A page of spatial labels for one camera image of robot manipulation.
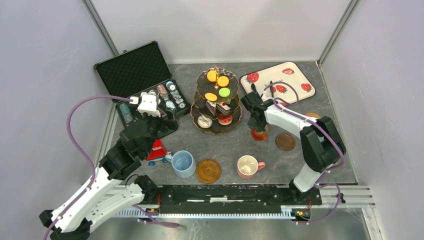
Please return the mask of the black handled metal tongs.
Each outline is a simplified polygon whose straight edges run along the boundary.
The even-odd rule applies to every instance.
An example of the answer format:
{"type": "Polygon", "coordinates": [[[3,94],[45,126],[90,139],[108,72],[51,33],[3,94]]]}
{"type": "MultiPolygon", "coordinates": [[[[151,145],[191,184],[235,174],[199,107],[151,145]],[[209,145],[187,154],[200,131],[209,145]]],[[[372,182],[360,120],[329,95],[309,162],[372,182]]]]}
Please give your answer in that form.
{"type": "Polygon", "coordinates": [[[256,94],[259,95],[259,97],[263,100],[273,100],[275,98],[274,95],[274,86],[273,86],[273,82],[270,81],[268,84],[264,85],[264,88],[259,88],[258,86],[256,86],[254,83],[250,84],[250,88],[253,92],[255,92],[256,94]]]}

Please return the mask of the strawberry layer cake slice toy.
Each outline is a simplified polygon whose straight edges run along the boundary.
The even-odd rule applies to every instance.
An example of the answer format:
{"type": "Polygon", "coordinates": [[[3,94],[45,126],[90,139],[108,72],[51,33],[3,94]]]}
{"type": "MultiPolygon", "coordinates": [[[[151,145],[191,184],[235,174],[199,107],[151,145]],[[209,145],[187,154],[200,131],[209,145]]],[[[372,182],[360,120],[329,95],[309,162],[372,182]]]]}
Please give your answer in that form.
{"type": "Polygon", "coordinates": [[[216,108],[223,116],[228,116],[231,113],[231,107],[225,102],[217,103],[216,108]]]}

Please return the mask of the green toy macaron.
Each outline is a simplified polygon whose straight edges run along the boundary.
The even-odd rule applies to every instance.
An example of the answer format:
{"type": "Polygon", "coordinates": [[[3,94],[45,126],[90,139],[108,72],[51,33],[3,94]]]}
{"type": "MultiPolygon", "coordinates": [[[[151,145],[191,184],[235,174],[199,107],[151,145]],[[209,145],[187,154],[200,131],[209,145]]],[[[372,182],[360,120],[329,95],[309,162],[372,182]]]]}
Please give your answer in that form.
{"type": "Polygon", "coordinates": [[[230,96],[231,90],[227,87],[221,87],[218,91],[218,94],[219,94],[220,97],[226,98],[226,97],[230,96]]]}

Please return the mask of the red strawberry toy tart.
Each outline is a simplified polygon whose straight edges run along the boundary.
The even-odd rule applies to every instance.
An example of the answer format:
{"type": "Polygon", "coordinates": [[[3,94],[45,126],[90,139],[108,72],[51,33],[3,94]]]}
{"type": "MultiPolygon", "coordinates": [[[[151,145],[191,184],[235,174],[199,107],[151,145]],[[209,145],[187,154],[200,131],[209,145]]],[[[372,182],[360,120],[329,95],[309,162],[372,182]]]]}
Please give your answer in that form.
{"type": "Polygon", "coordinates": [[[222,126],[227,126],[233,122],[233,116],[232,115],[223,115],[220,114],[218,116],[218,123],[222,126]]]}

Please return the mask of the white chocolate striped toy donut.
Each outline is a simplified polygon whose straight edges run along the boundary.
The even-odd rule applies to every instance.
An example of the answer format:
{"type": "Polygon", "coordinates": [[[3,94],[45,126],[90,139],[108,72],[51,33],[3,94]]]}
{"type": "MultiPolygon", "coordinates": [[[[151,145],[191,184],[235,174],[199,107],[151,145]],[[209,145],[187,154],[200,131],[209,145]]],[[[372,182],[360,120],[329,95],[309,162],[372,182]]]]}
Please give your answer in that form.
{"type": "Polygon", "coordinates": [[[202,129],[208,129],[212,126],[213,121],[210,118],[206,117],[205,115],[200,115],[197,118],[197,124],[202,129]]]}

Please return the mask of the orange toy macaron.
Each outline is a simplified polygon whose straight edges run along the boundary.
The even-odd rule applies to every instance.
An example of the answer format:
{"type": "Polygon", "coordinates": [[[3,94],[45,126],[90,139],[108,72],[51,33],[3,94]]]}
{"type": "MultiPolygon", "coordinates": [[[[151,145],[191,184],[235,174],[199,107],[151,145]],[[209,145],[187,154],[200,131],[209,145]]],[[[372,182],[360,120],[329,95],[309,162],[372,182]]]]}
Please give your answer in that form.
{"type": "Polygon", "coordinates": [[[217,81],[219,74],[215,70],[209,70],[206,74],[206,78],[209,82],[214,83],[217,81]]]}
{"type": "Polygon", "coordinates": [[[230,79],[225,75],[219,76],[218,79],[216,80],[216,83],[219,87],[224,88],[229,85],[230,79]]]}
{"type": "Polygon", "coordinates": [[[218,97],[214,93],[211,93],[211,92],[206,93],[204,95],[204,97],[207,101],[210,101],[210,102],[215,102],[218,99],[218,97]]]}

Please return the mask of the three-tier black gold cake stand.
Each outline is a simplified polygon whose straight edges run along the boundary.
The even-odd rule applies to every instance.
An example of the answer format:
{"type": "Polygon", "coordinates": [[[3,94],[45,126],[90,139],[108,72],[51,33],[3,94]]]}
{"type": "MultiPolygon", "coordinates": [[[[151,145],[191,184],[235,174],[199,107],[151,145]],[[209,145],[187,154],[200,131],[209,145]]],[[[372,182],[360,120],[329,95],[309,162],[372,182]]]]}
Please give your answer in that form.
{"type": "Polygon", "coordinates": [[[213,133],[213,134],[224,134],[229,131],[232,131],[235,126],[240,122],[242,117],[242,108],[240,106],[240,98],[239,98],[239,80],[234,73],[226,70],[225,68],[221,68],[218,66],[214,66],[203,71],[196,80],[196,91],[194,94],[194,102],[191,105],[190,115],[192,117],[192,122],[194,125],[205,133],[213,133]],[[215,70],[220,76],[227,76],[229,78],[229,85],[224,88],[230,89],[230,96],[228,97],[220,97],[219,96],[219,87],[216,82],[209,82],[207,80],[207,72],[209,70],[215,70]],[[211,116],[211,113],[206,108],[206,93],[213,93],[217,96],[217,103],[226,103],[231,107],[231,112],[229,115],[232,115],[233,121],[229,125],[220,125],[218,123],[218,116],[221,113],[216,109],[216,115],[211,116]],[[204,115],[207,118],[210,118],[213,121],[213,124],[210,128],[201,128],[199,127],[197,120],[200,115],[204,115]]]}

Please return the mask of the chocolate cake slice toy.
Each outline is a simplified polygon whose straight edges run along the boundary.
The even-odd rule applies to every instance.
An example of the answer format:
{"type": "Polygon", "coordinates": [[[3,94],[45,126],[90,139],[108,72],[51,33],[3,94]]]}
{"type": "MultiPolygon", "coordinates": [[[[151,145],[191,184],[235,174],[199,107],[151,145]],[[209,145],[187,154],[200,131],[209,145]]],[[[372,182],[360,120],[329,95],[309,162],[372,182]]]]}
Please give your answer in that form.
{"type": "Polygon", "coordinates": [[[208,109],[208,111],[210,112],[211,116],[216,115],[217,103],[215,101],[206,100],[205,106],[208,109]]]}

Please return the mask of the dark brown wooden coaster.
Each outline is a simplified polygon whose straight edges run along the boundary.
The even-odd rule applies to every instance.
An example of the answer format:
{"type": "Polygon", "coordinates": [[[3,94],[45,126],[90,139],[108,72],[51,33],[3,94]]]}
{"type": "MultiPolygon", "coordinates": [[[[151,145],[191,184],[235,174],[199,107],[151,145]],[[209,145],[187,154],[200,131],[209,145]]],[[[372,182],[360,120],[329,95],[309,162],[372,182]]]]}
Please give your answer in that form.
{"type": "Polygon", "coordinates": [[[276,139],[275,144],[282,151],[291,151],[296,146],[295,138],[289,133],[280,133],[276,139]]]}

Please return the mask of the light blue mug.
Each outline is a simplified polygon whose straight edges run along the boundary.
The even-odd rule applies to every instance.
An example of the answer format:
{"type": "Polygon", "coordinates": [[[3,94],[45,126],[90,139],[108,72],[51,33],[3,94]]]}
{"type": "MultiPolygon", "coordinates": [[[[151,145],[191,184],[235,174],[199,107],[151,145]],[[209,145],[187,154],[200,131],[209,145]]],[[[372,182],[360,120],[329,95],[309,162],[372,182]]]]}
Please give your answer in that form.
{"type": "Polygon", "coordinates": [[[192,154],[186,150],[177,151],[175,154],[167,154],[165,159],[171,163],[174,173],[179,178],[189,178],[196,172],[197,163],[192,154]]]}

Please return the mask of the woven rattan coaster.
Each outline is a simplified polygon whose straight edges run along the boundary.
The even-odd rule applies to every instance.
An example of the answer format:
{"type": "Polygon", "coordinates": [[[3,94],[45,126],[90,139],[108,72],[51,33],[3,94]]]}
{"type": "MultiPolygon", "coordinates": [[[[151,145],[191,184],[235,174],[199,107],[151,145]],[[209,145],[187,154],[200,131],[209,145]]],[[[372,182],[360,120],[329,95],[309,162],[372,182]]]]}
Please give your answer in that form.
{"type": "Polygon", "coordinates": [[[316,119],[320,119],[321,118],[321,116],[320,115],[318,115],[317,113],[313,113],[313,112],[308,112],[308,113],[306,113],[305,114],[307,117],[310,117],[310,118],[316,118],[316,119]]]}

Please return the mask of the pink mug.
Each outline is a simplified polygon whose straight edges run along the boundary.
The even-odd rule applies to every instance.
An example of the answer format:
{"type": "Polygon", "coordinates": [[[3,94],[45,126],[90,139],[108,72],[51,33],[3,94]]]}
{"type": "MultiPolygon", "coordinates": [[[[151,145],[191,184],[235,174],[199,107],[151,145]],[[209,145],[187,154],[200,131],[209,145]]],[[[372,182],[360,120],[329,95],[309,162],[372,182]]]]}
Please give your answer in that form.
{"type": "Polygon", "coordinates": [[[244,155],[237,161],[237,173],[242,179],[250,179],[265,166],[265,162],[259,162],[251,155],[244,155]]]}

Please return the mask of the amber glass saucer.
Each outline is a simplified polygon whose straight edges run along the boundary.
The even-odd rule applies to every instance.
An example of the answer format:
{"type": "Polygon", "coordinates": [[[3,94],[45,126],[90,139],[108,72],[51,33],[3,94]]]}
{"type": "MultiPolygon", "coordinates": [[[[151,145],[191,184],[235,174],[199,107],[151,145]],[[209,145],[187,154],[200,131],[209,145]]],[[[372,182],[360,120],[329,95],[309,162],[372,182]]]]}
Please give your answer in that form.
{"type": "Polygon", "coordinates": [[[221,165],[214,159],[203,159],[197,164],[195,174],[204,184],[215,183],[222,174],[221,165]]]}

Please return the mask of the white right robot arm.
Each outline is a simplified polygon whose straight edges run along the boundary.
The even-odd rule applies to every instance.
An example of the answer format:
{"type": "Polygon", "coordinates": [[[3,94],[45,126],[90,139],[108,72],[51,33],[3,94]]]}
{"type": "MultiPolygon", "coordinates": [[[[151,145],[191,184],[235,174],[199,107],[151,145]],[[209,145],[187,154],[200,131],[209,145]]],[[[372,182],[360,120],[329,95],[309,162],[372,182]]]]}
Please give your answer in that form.
{"type": "Polygon", "coordinates": [[[308,117],[278,101],[277,97],[263,100],[254,91],[241,98],[241,103],[250,113],[250,129],[259,132],[264,131],[267,125],[274,125],[300,139],[304,165],[289,183],[288,196],[293,203],[302,204],[324,173],[338,168],[337,162],[345,163],[347,151],[330,117],[308,117]]]}

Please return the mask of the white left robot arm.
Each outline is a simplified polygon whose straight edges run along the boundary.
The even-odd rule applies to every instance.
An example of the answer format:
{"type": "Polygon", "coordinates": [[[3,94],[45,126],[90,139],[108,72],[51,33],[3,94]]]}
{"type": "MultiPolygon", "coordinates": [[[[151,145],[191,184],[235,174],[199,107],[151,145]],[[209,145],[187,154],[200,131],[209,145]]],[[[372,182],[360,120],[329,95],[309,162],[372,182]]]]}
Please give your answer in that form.
{"type": "Polygon", "coordinates": [[[160,132],[170,124],[162,118],[157,95],[143,92],[125,101],[136,107],[141,118],[128,123],[98,165],[87,160],[91,175],[72,197],[58,208],[40,214],[46,227],[44,239],[86,240],[121,210],[142,202],[151,204],[159,198],[159,188],[147,175],[141,175],[119,193],[103,200],[105,194],[128,179],[150,156],[160,132]]]}

